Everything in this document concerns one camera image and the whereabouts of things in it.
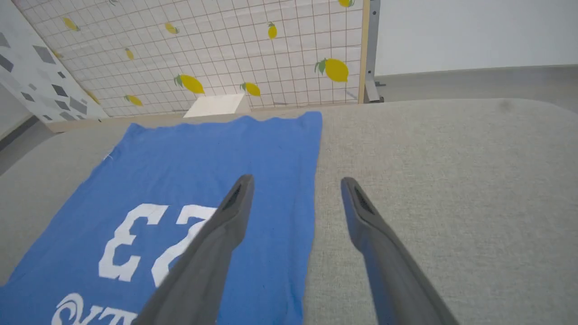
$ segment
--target white block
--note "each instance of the white block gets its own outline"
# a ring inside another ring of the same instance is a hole
[[[249,100],[245,94],[203,96],[197,98],[183,117],[248,114],[250,112]]]

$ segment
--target gray fabric surface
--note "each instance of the gray fabric surface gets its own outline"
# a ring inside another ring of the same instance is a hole
[[[376,323],[347,234],[344,176],[360,182],[462,324],[578,323],[577,114],[523,99],[321,111],[305,324]],[[57,135],[0,177],[0,282],[126,126]]]

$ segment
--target metal stand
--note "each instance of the metal stand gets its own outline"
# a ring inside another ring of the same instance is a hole
[[[377,53],[377,31],[379,29],[380,0],[369,1],[369,29],[367,38],[367,60],[365,63],[365,91],[364,103],[382,103],[383,97],[375,87],[375,57]]]

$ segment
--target grid pattern wall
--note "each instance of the grid pattern wall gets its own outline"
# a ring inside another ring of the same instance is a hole
[[[357,102],[362,0],[14,0],[110,116]]]

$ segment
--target blue towel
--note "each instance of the blue towel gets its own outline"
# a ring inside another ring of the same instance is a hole
[[[301,324],[320,137],[319,112],[131,125],[0,288],[0,323],[130,324],[237,178],[250,173],[253,208],[217,323]]]

